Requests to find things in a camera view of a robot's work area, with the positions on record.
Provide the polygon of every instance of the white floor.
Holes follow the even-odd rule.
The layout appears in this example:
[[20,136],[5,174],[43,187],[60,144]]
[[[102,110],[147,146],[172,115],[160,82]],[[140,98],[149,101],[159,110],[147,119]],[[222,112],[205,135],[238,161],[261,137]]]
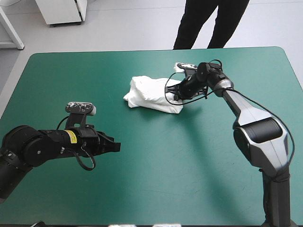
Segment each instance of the white floor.
[[[185,0],[89,0],[85,23],[62,27],[46,25],[35,0],[3,7],[26,47],[0,50],[0,117],[30,55],[172,49],[184,5]],[[226,47],[282,47],[302,86],[302,12],[303,0],[251,0]],[[215,16],[202,28],[194,48],[207,47]]]

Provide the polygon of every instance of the green tabletop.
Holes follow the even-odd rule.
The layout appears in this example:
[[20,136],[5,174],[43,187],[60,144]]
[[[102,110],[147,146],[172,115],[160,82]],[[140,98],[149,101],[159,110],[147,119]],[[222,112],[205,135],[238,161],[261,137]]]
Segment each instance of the green tabletop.
[[302,224],[303,92],[278,47],[34,54],[0,119],[0,139],[24,124],[55,129],[65,105],[83,101],[97,107],[88,123],[121,142],[121,152],[97,156],[92,172],[75,158],[35,168],[0,205],[0,224],[261,224],[262,176],[237,149],[235,117],[222,98],[186,105],[180,114],[131,109],[123,100],[133,76],[167,78],[175,62],[212,59],[293,133],[291,214]]

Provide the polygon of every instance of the black pants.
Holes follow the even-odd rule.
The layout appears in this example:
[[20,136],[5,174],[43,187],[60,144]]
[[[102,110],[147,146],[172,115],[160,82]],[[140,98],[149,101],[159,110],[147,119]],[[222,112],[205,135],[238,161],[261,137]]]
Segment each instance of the black pants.
[[191,49],[203,24],[218,7],[208,48],[223,48],[236,30],[249,0],[187,0],[174,50]]

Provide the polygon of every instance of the white cloth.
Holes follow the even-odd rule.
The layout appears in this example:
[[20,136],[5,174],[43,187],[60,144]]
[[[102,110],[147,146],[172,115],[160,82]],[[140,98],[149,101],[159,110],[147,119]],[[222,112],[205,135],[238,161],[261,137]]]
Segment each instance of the white cloth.
[[[178,114],[183,105],[169,104],[164,96],[164,86],[167,78],[151,79],[147,76],[133,77],[131,80],[131,88],[123,99],[128,102],[130,108],[143,106],[167,113]],[[170,79],[167,86],[180,83],[179,80]],[[167,99],[171,103],[182,104],[182,100],[174,101],[172,93],[166,93]]]

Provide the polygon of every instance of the silver robotic arm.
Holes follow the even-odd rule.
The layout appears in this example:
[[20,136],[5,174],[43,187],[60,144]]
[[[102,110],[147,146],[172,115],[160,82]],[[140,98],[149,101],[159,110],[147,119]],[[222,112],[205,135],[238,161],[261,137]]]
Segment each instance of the silver robotic arm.
[[199,66],[178,64],[186,78],[177,85],[165,87],[175,100],[192,99],[208,87],[223,97],[236,116],[234,139],[246,159],[260,168],[263,176],[263,207],[266,220],[262,226],[296,227],[290,219],[289,161],[287,131],[268,111],[253,107],[233,89],[233,82],[223,73],[222,64],[202,62]]

